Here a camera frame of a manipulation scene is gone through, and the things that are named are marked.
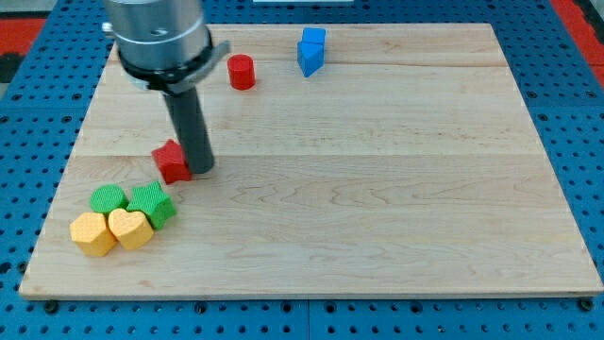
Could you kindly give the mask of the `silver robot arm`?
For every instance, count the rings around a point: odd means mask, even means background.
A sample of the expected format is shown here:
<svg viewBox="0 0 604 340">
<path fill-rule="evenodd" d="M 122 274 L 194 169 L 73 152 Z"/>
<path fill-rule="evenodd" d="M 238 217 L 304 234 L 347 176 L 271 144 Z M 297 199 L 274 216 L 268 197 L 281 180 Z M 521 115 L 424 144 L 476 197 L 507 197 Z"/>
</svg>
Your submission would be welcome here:
<svg viewBox="0 0 604 340">
<path fill-rule="evenodd" d="M 200 0 L 104 0 L 103 32 L 115 40 L 131 81 L 178 95 L 194 88 L 230 53 L 214 43 Z"/>
</svg>

